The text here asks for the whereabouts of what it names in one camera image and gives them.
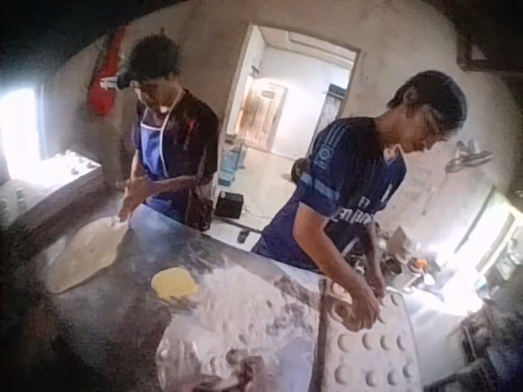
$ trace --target blue apron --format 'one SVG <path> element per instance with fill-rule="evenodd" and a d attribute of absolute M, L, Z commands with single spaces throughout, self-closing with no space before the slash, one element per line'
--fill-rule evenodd
<path fill-rule="evenodd" d="M 169 176 L 163 156 L 163 134 L 172 110 L 168 111 L 161 128 L 144 124 L 148 111 L 148 109 L 145 110 L 140 122 L 141 161 L 151 180 L 167 180 L 172 177 Z M 175 221 L 183 223 L 187 207 L 187 192 L 163 192 L 147 198 L 145 204 Z"/>

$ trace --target hand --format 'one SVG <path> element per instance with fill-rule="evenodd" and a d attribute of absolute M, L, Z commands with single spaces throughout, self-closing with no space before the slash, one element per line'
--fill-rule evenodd
<path fill-rule="evenodd" d="M 147 177 L 137 177 L 119 182 L 117 188 L 124 190 L 122 208 L 118 213 L 120 221 L 126 221 L 132 216 L 134 210 L 140 206 L 149 196 L 157 194 L 154 182 Z"/>
<path fill-rule="evenodd" d="M 379 267 L 370 266 L 365 272 L 365 280 L 369 286 L 373 289 L 374 295 L 378 299 L 385 297 L 385 279 L 383 278 L 382 271 Z"/>
<path fill-rule="evenodd" d="M 359 328 L 370 329 L 379 314 L 379 301 L 372 289 L 365 281 L 350 292 L 352 297 L 352 312 L 355 325 Z"/>

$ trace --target work table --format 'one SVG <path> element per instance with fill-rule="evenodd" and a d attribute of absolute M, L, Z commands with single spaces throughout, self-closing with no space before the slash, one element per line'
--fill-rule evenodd
<path fill-rule="evenodd" d="M 114 215 L 116 211 L 112 202 L 88 221 Z M 183 267 L 196 283 L 202 284 L 206 274 L 238 266 L 284 293 L 282 296 L 289 304 L 319 319 L 320 277 L 316 274 L 231 247 L 143 205 L 135 211 L 129 225 L 113 265 L 84 284 L 52 297 L 60 329 L 75 354 L 118 382 L 119 388 L 131 388 L 137 383 L 141 385 L 138 389 L 143 390 L 145 385 L 153 388 L 156 381 L 156 349 L 177 312 L 162 302 L 150 286 L 159 271 Z M 81 226 L 71 229 L 43 253 L 47 263 Z M 234 293 L 234 285 L 230 285 L 230 290 Z M 257 288 L 249 290 L 256 293 Z M 275 310 L 275 318 L 281 311 Z M 307 327 L 308 333 L 290 341 L 277 353 L 280 390 L 290 391 L 291 385 L 294 390 L 308 389 L 314 378 L 318 323 L 312 324 Z"/>

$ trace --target blue t-shirt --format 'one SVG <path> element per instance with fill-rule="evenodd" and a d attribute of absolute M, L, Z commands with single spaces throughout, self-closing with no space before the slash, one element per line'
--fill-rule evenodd
<path fill-rule="evenodd" d="M 341 118 L 316 137 L 308 168 L 289 201 L 263 230 L 253 252 L 286 264 L 316 270 L 293 237 L 299 203 L 329 222 L 325 232 L 342 252 L 387 205 L 405 178 L 401 154 L 386 162 L 373 118 Z"/>

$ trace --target hair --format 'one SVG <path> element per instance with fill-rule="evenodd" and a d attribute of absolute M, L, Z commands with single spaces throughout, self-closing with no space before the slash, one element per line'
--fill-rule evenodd
<path fill-rule="evenodd" d="M 429 104 L 442 116 L 441 125 L 446 131 L 457 130 L 467 119 L 467 99 L 458 84 L 440 71 L 424 71 L 414 75 L 395 93 L 387 107 L 394 109 L 403 103 L 407 90 L 416 89 L 414 105 Z"/>
<path fill-rule="evenodd" d="M 165 34 L 153 34 L 141 39 L 131 49 L 125 67 L 125 77 L 142 81 L 180 73 L 180 50 Z"/>

